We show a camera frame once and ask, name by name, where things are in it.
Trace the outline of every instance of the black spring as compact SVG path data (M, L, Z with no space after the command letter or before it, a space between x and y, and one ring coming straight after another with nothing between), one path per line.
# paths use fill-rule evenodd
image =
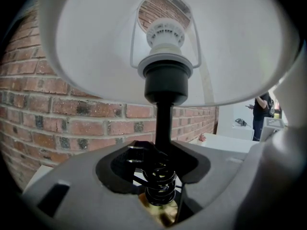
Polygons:
M149 203L155 206L166 205L176 195L176 173L166 162L155 163L152 168L143 171L146 185L145 195Z

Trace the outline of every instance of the lamp stem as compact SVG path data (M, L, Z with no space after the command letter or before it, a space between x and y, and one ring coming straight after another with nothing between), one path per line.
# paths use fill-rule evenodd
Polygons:
M155 146L169 155L173 119L172 103L157 103Z

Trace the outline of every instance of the white lampshade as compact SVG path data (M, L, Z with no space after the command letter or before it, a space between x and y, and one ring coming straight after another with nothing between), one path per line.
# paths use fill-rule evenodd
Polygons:
M149 104L145 80L130 65L133 27L143 1L39 0L42 45L56 73L90 94ZM183 1L201 50L201 65L189 79L183 106L250 99L277 83L292 65L299 37L276 0ZM192 64L197 63L194 34L193 26L182 46L183 55L194 58ZM150 47L139 23L135 36L138 63Z

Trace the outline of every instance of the grey plastic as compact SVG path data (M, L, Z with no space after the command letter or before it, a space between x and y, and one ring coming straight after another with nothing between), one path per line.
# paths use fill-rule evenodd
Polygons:
M306 129L282 130L267 142L254 145L248 154L180 142L207 156L212 166L200 182L185 185L188 197L203 210L171 229L227 230L233 229L238 219L252 219L301 174L306 158L304 134ZM54 184L64 183L70 189L53 220L36 208L46 223L56 224L58 229L162 229L144 210L137 195L113 193L95 174L102 157L126 145L70 158L32 185L23 195L24 200L35 208Z

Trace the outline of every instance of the person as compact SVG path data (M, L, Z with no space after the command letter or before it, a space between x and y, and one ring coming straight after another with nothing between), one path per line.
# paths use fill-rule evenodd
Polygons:
M269 107L268 107L269 101L270 101L270 94L269 94L269 92L266 92L265 94L255 98L255 104L254 105L248 106L249 109L253 109L253 115L254 115L254 119L253 119L253 129L254 129L253 141L259 141L260 140L264 117L269 116Z

